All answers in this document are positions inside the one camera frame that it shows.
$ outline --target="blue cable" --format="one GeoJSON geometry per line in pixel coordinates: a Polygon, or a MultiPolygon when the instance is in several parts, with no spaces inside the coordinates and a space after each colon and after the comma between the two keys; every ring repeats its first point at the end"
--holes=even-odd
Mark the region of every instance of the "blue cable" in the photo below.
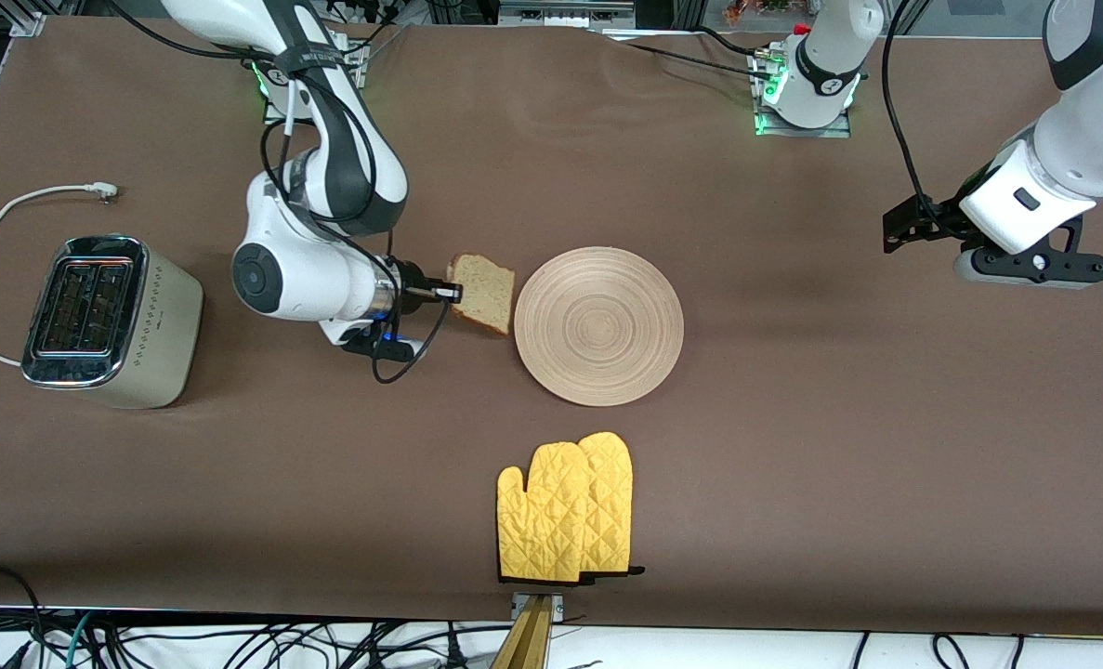
{"type": "Polygon", "coordinates": [[[88,624],[88,617],[93,615],[93,612],[85,613],[83,617],[79,618],[79,623],[76,623],[76,630],[72,632],[72,640],[67,643],[67,657],[64,658],[63,669],[72,669],[76,663],[76,644],[79,643],[79,636],[85,634],[85,625],[88,624]]]}

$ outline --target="green led light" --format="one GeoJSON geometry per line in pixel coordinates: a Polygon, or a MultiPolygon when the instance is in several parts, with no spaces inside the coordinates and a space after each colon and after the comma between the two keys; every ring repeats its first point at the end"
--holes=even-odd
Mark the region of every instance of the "green led light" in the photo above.
{"type": "Polygon", "coordinates": [[[266,97],[266,99],[269,100],[270,91],[266,87],[266,80],[263,79],[263,73],[257,72],[257,68],[253,68],[253,71],[254,71],[254,76],[257,77],[257,89],[261,90],[263,97],[266,97]]]}

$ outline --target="white floor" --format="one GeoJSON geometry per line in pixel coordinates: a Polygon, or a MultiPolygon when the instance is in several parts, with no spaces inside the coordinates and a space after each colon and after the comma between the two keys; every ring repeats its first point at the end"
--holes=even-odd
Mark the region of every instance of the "white floor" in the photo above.
{"type": "MultiPolygon", "coordinates": [[[[459,627],[470,628],[465,623],[459,627]]],[[[160,634],[190,636],[213,630],[239,630],[240,627],[168,627],[160,634]]],[[[367,634],[365,625],[335,625],[333,634],[341,643],[358,643],[367,634]]],[[[443,623],[415,623],[395,632],[384,645],[399,645],[419,636],[446,630],[443,623]]],[[[156,630],[136,630],[128,636],[156,630]]],[[[504,632],[461,634],[461,648],[468,657],[496,651],[504,632]]],[[[670,630],[641,627],[575,627],[557,626],[552,633],[550,658],[547,669],[653,669],[722,666],[737,669],[849,669],[853,651],[860,640],[852,632],[768,632],[768,630],[670,630]]],[[[1015,639],[1008,636],[955,636],[971,669],[1006,669],[1014,654],[1015,639]]],[[[21,632],[0,632],[0,665],[26,640],[21,632]]],[[[130,648],[156,669],[219,669],[245,636],[225,636],[205,640],[139,640],[130,648]]],[[[446,644],[432,643],[435,651],[446,644]]],[[[943,652],[952,669],[960,668],[946,644],[943,652]]],[[[259,654],[248,669],[261,669],[269,660],[272,647],[259,654]]],[[[33,669],[38,652],[32,648],[24,668],[33,669]]],[[[58,669],[54,657],[49,666],[58,669]]],[[[431,666],[437,654],[416,651],[398,654],[386,661],[390,668],[431,666]]],[[[282,669],[324,669],[326,660],[314,651],[295,648],[282,658],[282,669]]],[[[365,666],[362,660],[358,666],[365,666]]],[[[1022,669],[1103,669],[1103,640],[1028,638],[1019,666],[1022,669]]],[[[930,648],[930,636],[870,636],[861,657],[861,669],[935,669],[936,660],[930,648]]]]}

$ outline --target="black cable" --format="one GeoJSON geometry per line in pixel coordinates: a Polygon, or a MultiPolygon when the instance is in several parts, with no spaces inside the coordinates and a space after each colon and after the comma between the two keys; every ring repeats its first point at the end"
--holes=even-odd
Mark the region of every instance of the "black cable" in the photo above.
{"type": "Polygon", "coordinates": [[[263,129],[263,144],[259,153],[261,153],[263,158],[263,171],[265,171],[267,177],[270,179],[270,183],[275,186],[275,191],[278,191],[279,195],[282,196],[283,199],[287,199],[291,196],[291,194],[288,193],[287,186],[282,180],[279,179],[278,171],[275,170],[275,166],[270,165],[270,155],[268,153],[269,149],[267,148],[270,141],[270,133],[275,131],[275,128],[283,126],[285,122],[287,121],[283,119],[276,119],[275,121],[267,123],[266,128],[263,129]]]}
{"type": "Polygon", "coordinates": [[[261,54],[261,52],[254,50],[235,50],[235,51],[194,50],[194,47],[181,44],[179,42],[173,41],[172,39],[165,39],[163,37],[163,35],[156,33],[156,31],[150,30],[147,25],[143,25],[142,22],[139,21],[139,19],[131,17],[125,9],[119,8],[118,3],[115,3],[114,0],[104,0],[104,2],[109,6],[109,9],[113,9],[115,14],[121,17],[122,19],[126,19],[126,22],[129,22],[130,25],[136,26],[136,29],[142,31],[142,33],[146,33],[147,37],[151,37],[154,39],[157,42],[164,43],[167,46],[172,47],[172,50],[183,51],[185,52],[185,54],[191,54],[194,56],[205,56],[205,58],[221,58],[227,61],[237,61],[240,58],[254,58],[254,60],[270,58],[269,54],[261,54]]]}
{"type": "Polygon", "coordinates": [[[939,643],[943,639],[946,639],[946,643],[950,643],[952,648],[954,648],[955,657],[960,659],[960,666],[964,669],[971,669],[968,658],[964,657],[964,651],[960,650],[960,644],[955,643],[955,639],[951,635],[934,635],[930,638],[930,650],[935,654],[935,660],[939,661],[939,666],[942,666],[943,669],[954,669],[953,666],[946,663],[946,660],[943,660],[943,656],[939,652],[939,643]]]}
{"type": "Polygon", "coordinates": [[[422,344],[419,345],[419,352],[415,354],[415,357],[411,358],[408,364],[403,365],[403,369],[399,369],[395,376],[389,377],[382,377],[381,373],[377,370],[377,360],[379,358],[374,358],[372,364],[370,364],[370,367],[374,370],[374,380],[381,385],[388,386],[394,381],[397,381],[398,378],[406,376],[406,373],[410,371],[411,367],[415,367],[416,362],[419,362],[419,358],[428,352],[428,346],[431,346],[431,343],[436,339],[436,335],[439,334],[439,327],[445,325],[445,319],[448,317],[448,311],[451,309],[452,304],[448,300],[441,300],[441,302],[445,302],[445,309],[440,310],[439,317],[436,319],[436,325],[431,326],[431,332],[429,332],[428,337],[422,341],[422,344]]]}
{"type": "Polygon", "coordinates": [[[121,633],[116,626],[110,626],[105,630],[105,647],[109,649],[109,657],[114,660],[115,669],[133,669],[130,658],[126,657],[126,649],[121,647],[121,633]],[[121,662],[118,661],[118,654],[121,654],[121,662]]]}
{"type": "Polygon", "coordinates": [[[853,669],[860,669],[860,656],[865,654],[865,643],[869,640],[869,630],[861,632],[860,643],[857,644],[857,652],[853,654],[853,669]]]}
{"type": "Polygon", "coordinates": [[[457,626],[449,619],[448,622],[448,669],[468,669],[469,660],[461,650],[461,643],[457,639],[457,626]]]}
{"type": "Polygon", "coordinates": [[[1017,635],[1017,645],[1014,647],[1013,660],[1009,660],[1009,669],[1017,669],[1017,663],[1022,659],[1024,645],[1026,645],[1026,635],[1017,635]]]}
{"type": "Polygon", "coordinates": [[[333,1],[333,3],[329,3],[328,11],[329,12],[335,12],[335,15],[340,17],[341,21],[349,22],[347,17],[344,15],[344,12],[340,11],[340,8],[338,8],[338,6],[335,6],[334,1],[333,1]]]}
{"type": "Polygon", "coordinates": [[[893,46],[893,37],[899,32],[899,21],[902,13],[907,11],[907,6],[911,0],[902,0],[890,18],[890,30],[886,33],[886,45],[881,47],[881,100],[886,102],[886,114],[890,117],[890,126],[893,127],[893,138],[899,141],[899,149],[902,151],[902,161],[907,165],[907,173],[911,175],[911,185],[915,190],[919,211],[925,213],[930,220],[950,233],[953,237],[963,238],[963,235],[947,225],[943,225],[935,216],[934,208],[930,199],[927,198],[922,190],[922,182],[919,181],[919,171],[915,170],[915,161],[911,157],[911,148],[907,144],[907,137],[902,132],[902,123],[899,123],[899,114],[893,109],[893,98],[890,97],[890,50],[893,46]]]}
{"type": "Polygon", "coordinates": [[[344,115],[346,115],[349,120],[352,121],[352,126],[354,126],[354,128],[356,129],[357,134],[361,136],[362,143],[364,143],[365,147],[365,157],[368,160],[367,161],[368,193],[365,194],[365,203],[362,204],[361,209],[357,213],[355,213],[355,215],[323,216],[323,215],[318,215],[318,213],[315,212],[310,212],[310,215],[314,217],[314,219],[317,220],[321,220],[324,223],[335,223],[339,225],[342,223],[356,220],[358,219],[358,217],[361,217],[361,215],[364,215],[364,213],[368,211],[370,205],[373,204],[374,202],[374,194],[376,194],[377,192],[377,160],[376,157],[374,157],[374,145],[372,141],[368,140],[368,132],[365,131],[365,126],[362,126],[361,119],[357,118],[357,115],[355,115],[354,111],[352,111],[352,109],[349,109],[349,105],[346,105],[346,102],[342,100],[342,98],[340,98],[338,94],[335,94],[328,86],[321,84],[321,82],[311,79],[308,75],[300,74],[299,79],[302,80],[306,85],[308,85],[310,89],[318,90],[323,97],[329,98],[330,101],[335,102],[340,106],[340,108],[344,111],[344,115]]]}
{"type": "Polygon", "coordinates": [[[233,665],[233,669],[242,669],[243,666],[245,666],[245,663],[248,663],[249,660],[254,660],[254,656],[257,655],[259,650],[263,650],[263,648],[266,648],[271,643],[277,644],[279,636],[286,635],[288,634],[288,632],[296,632],[295,627],[296,625],[291,624],[288,625],[287,627],[283,627],[282,630],[271,630],[269,636],[267,636],[265,643],[259,643],[256,647],[254,647],[253,650],[246,654],[245,658],[243,658],[242,661],[238,661],[237,665],[233,665]]]}
{"type": "Polygon", "coordinates": [[[349,50],[342,51],[342,54],[352,54],[352,52],[354,52],[354,51],[364,50],[364,47],[368,46],[368,43],[373,42],[374,39],[377,37],[377,34],[382,33],[382,31],[386,30],[386,26],[388,26],[388,25],[390,25],[390,21],[383,21],[381,24],[378,24],[377,29],[374,30],[373,33],[368,34],[368,37],[362,39],[361,43],[358,43],[356,46],[352,46],[352,47],[349,47],[349,50]]]}
{"type": "Polygon", "coordinates": [[[170,643],[197,643],[197,640],[203,639],[216,639],[219,636],[248,636],[248,635],[261,635],[266,632],[250,632],[250,630],[224,630],[224,632],[208,632],[205,635],[136,635],[127,636],[127,638],[121,639],[121,643],[139,643],[139,640],[144,639],[160,639],[169,640],[170,643]]]}
{"type": "Polygon", "coordinates": [[[32,638],[34,638],[34,640],[38,640],[39,643],[39,666],[45,666],[44,652],[46,650],[46,641],[45,639],[43,639],[44,636],[43,617],[40,614],[40,609],[43,607],[39,604],[39,597],[34,595],[34,590],[30,587],[30,583],[28,583],[26,579],[23,579],[19,574],[19,572],[13,571],[13,569],[0,567],[0,576],[6,576],[12,580],[13,582],[21,585],[21,587],[26,592],[26,598],[30,601],[30,605],[32,605],[32,614],[34,617],[34,628],[32,630],[32,638]]]}
{"type": "Polygon", "coordinates": [[[138,663],[139,663],[140,666],[142,666],[142,667],[143,667],[143,669],[156,669],[156,668],[153,668],[153,666],[149,666],[149,665],[147,665],[147,663],[146,663],[146,661],[142,661],[142,658],[140,658],[140,657],[138,657],[137,655],[135,655],[135,652],[133,652],[133,651],[131,651],[131,650],[130,650],[130,648],[126,648],[126,647],[124,647],[124,645],[122,645],[122,647],[121,647],[121,655],[124,655],[124,656],[129,656],[129,657],[130,657],[130,660],[135,660],[135,661],[138,661],[138,663]]]}
{"type": "Polygon", "coordinates": [[[92,660],[89,661],[89,665],[94,666],[94,668],[96,668],[96,666],[104,668],[106,666],[105,659],[101,657],[101,647],[100,643],[97,643],[96,630],[86,627],[84,636],[81,638],[84,639],[85,645],[88,647],[88,658],[92,660]]]}
{"type": "MultiPolygon", "coordinates": [[[[458,635],[473,635],[476,632],[503,632],[503,630],[510,630],[511,628],[512,628],[512,626],[510,626],[510,625],[489,625],[489,626],[484,626],[484,627],[469,627],[469,628],[467,628],[467,630],[457,630],[457,634],[458,635]]],[[[394,655],[396,652],[406,652],[407,650],[410,650],[411,648],[415,648],[415,647],[419,647],[419,645],[422,645],[425,643],[430,643],[431,640],[435,640],[435,639],[445,638],[445,636],[448,636],[448,632],[437,632],[437,634],[435,634],[435,635],[421,636],[421,638],[411,640],[411,643],[406,643],[406,644],[399,645],[399,647],[392,648],[390,651],[385,652],[382,656],[381,660],[370,661],[370,663],[366,665],[363,669],[382,669],[382,663],[384,663],[384,661],[386,661],[386,660],[389,660],[389,657],[392,655],[394,655]]]]}
{"type": "Polygon", "coordinates": [[[658,54],[660,56],[668,56],[670,58],[678,58],[679,61],[687,61],[688,63],[695,63],[697,65],[705,65],[708,68],[717,68],[717,71],[732,72],[743,76],[754,77],[754,79],[767,80],[770,79],[770,75],[764,72],[751,72],[747,68],[735,68],[732,65],[721,65],[720,63],[714,63],[711,61],[705,61],[703,58],[693,58],[692,56],[684,56],[683,54],[676,54],[673,51],[662,51],[656,50],[653,46],[645,46],[644,44],[629,44],[635,50],[650,51],[652,54],[658,54]]]}
{"type": "Polygon", "coordinates": [[[324,658],[324,669],[332,669],[332,658],[324,651],[324,648],[314,647],[312,644],[299,644],[299,647],[303,650],[321,654],[321,657],[324,658]]]}
{"type": "Polygon", "coordinates": [[[340,647],[340,644],[338,644],[335,641],[335,635],[332,635],[332,626],[331,625],[325,625],[324,626],[324,634],[329,638],[329,645],[330,645],[330,647],[332,647],[332,655],[335,657],[335,659],[338,661],[340,661],[340,648],[342,648],[342,647],[340,647]]]}
{"type": "Polygon", "coordinates": [[[33,643],[24,643],[21,645],[19,650],[15,650],[14,654],[10,656],[10,660],[4,661],[2,669],[21,669],[23,660],[26,657],[26,651],[30,650],[32,644],[33,643]]]}
{"type": "Polygon", "coordinates": [[[386,622],[382,623],[381,628],[378,628],[377,625],[378,623],[374,622],[374,625],[368,628],[368,634],[365,635],[364,639],[361,639],[361,643],[357,644],[357,647],[353,648],[344,660],[340,662],[338,669],[352,669],[352,667],[355,666],[357,661],[361,661],[361,658],[364,657],[371,648],[375,648],[376,644],[379,643],[381,639],[385,639],[386,636],[392,634],[392,632],[401,627],[403,623],[386,622]]]}
{"type": "Polygon", "coordinates": [[[232,665],[233,661],[237,659],[237,656],[240,655],[243,650],[245,650],[245,647],[248,647],[248,645],[250,645],[251,643],[254,643],[254,640],[257,639],[259,636],[266,635],[266,634],[268,634],[268,632],[271,632],[274,629],[275,629],[274,625],[267,625],[267,626],[263,627],[260,630],[254,632],[254,634],[250,635],[250,638],[245,639],[245,641],[242,643],[242,645],[239,645],[239,647],[237,647],[237,650],[233,651],[233,655],[228,656],[228,660],[225,660],[225,666],[224,666],[223,669],[228,669],[228,666],[232,665]]]}
{"type": "Polygon", "coordinates": [[[737,44],[727,41],[724,34],[717,33],[717,31],[710,29],[710,26],[706,25],[689,26],[687,29],[687,32],[707,34],[708,37],[713,37],[717,42],[720,42],[720,45],[724,46],[725,50],[732,51],[735,54],[741,54],[742,56],[751,56],[753,55],[754,52],[754,50],[747,50],[746,46],[738,46],[737,44]]]}
{"type": "Polygon", "coordinates": [[[287,185],[287,177],[282,174],[283,170],[287,169],[287,152],[291,151],[291,134],[287,132],[282,133],[282,147],[279,148],[279,183],[283,186],[287,185]]]}
{"type": "Polygon", "coordinates": [[[310,630],[300,632],[299,636],[296,636],[296,638],[289,640],[289,643],[279,644],[278,640],[275,640],[275,651],[270,654],[270,660],[267,660],[266,669],[270,669],[270,666],[274,665],[276,660],[281,662],[282,656],[286,655],[287,651],[291,650],[292,647],[306,647],[308,644],[304,644],[304,640],[321,630],[322,627],[324,627],[323,623],[310,628],[310,630]]]}

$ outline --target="oven mitt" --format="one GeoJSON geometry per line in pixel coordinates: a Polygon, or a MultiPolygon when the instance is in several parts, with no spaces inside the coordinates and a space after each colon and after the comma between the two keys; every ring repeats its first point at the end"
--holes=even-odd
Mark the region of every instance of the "oven mitt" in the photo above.
{"type": "Polygon", "coordinates": [[[629,462],[629,449],[613,432],[598,432],[580,440],[580,450],[592,471],[580,571],[627,574],[629,525],[633,516],[633,463],[629,462]]]}
{"type": "Polygon", "coordinates": [[[633,466],[611,432],[539,446],[522,471],[497,477],[497,562],[503,581],[590,584],[629,568],[633,466]]]}
{"type": "Polygon", "coordinates": [[[497,476],[497,560],[503,580],[580,580],[590,478],[585,452],[566,441],[535,450],[525,489],[516,466],[497,476]]]}

